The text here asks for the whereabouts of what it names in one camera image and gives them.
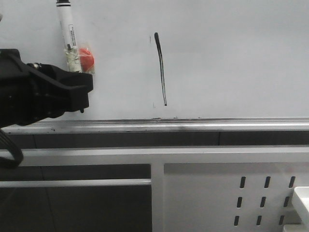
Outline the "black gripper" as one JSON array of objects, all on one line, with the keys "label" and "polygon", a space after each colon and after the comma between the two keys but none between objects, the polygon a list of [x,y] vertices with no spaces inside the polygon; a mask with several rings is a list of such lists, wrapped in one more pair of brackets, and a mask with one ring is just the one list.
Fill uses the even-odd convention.
[{"label": "black gripper", "polygon": [[0,50],[0,127],[26,126],[46,119],[40,98],[39,84],[32,70],[47,76],[43,88],[44,112],[57,118],[65,112],[83,112],[89,107],[93,75],[69,72],[54,65],[24,63],[18,49]]}]

